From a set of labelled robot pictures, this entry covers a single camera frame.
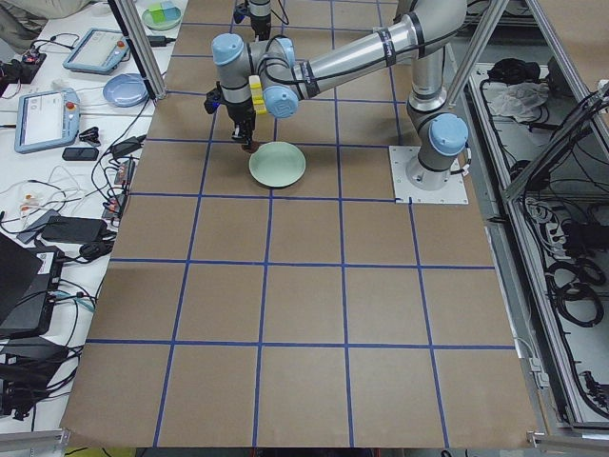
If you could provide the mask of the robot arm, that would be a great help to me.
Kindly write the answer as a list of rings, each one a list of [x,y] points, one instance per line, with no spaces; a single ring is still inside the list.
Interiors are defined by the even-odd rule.
[[[408,106],[418,114],[433,113],[447,96],[441,54],[466,14],[464,1],[409,1],[391,26],[303,60],[283,34],[247,42],[237,33],[221,33],[211,42],[218,79],[206,93],[204,109],[213,114],[225,108],[233,141],[252,150],[259,113],[290,118],[304,100],[411,59],[422,69],[422,81],[413,84]]]
[[[269,0],[247,1],[250,26],[257,41],[265,41],[271,32],[271,5]]]

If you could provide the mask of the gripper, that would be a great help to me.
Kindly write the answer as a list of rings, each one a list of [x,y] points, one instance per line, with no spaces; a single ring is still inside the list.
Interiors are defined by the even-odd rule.
[[[251,15],[250,26],[254,31],[256,40],[268,40],[271,32],[271,15]]]
[[[244,141],[246,147],[253,144],[253,134],[255,131],[256,112],[251,99],[243,102],[225,102],[227,114],[234,124],[234,131],[231,139],[235,142]]]

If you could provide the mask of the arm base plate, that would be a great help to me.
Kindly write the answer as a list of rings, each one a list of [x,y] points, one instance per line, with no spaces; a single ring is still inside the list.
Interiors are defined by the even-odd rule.
[[[455,158],[450,170],[425,169],[419,162],[419,147],[390,146],[394,200],[398,204],[467,205],[469,203],[461,168]]]

